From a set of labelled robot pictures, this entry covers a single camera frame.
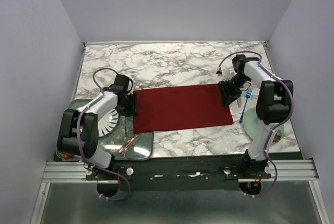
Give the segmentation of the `blue handled fork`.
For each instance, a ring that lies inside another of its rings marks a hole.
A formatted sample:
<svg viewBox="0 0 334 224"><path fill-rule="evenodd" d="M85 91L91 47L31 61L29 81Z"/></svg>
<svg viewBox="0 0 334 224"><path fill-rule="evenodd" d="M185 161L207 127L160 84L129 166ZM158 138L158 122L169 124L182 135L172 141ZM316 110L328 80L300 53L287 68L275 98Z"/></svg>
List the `blue handled fork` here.
<svg viewBox="0 0 334 224"><path fill-rule="evenodd" d="M252 87L249 87L247 92L246 92L246 95L245 95L246 99L245 99L245 104L244 104L243 111L242 111L242 114L241 114L241 117L240 117L240 120L239 120L240 124L243 121L243 117L244 117L244 114L245 114L245 111L246 111L247 103L248 103L249 98L252 96L252 93L253 93L253 89L252 89Z"/></svg>

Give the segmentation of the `dark red cloth napkin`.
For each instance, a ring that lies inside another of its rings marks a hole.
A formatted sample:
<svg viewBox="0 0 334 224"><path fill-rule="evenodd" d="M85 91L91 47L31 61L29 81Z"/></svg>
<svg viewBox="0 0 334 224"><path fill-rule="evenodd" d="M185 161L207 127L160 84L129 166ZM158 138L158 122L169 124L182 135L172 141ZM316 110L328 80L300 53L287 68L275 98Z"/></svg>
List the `dark red cloth napkin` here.
<svg viewBox="0 0 334 224"><path fill-rule="evenodd" d="M232 125L218 84L136 90L134 133Z"/></svg>

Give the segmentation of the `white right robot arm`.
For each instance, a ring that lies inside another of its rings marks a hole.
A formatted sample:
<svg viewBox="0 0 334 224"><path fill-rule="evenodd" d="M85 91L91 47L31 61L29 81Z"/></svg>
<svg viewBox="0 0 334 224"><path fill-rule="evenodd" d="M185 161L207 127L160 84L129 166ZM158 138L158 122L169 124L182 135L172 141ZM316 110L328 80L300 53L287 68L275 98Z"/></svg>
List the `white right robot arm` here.
<svg viewBox="0 0 334 224"><path fill-rule="evenodd" d="M241 87L253 81L259 87L256 104L258 126L251 145L246 150L240 172L246 178L263 172L269 161L268 151L276 129L288 121L293 113L293 82L283 80L262 66L262 55L254 51L238 51L233 56L235 75L218 83L222 105L230 105L241 97Z"/></svg>

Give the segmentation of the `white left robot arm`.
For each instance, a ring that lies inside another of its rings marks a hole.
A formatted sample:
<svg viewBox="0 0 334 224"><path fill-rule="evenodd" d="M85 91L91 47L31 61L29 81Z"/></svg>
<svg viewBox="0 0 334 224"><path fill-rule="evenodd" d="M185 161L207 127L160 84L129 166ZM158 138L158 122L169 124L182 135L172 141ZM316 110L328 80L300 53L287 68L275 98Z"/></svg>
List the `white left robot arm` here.
<svg viewBox="0 0 334 224"><path fill-rule="evenodd" d="M92 101L78 109L66 109L63 113L57 139L57 150L82 157L87 164L98 167L98 174L105 180L115 176L114 155L98 145L98 122L111 110L120 116L137 114L137 98L130 93L133 85L128 76L117 74L114 83L102 88Z"/></svg>

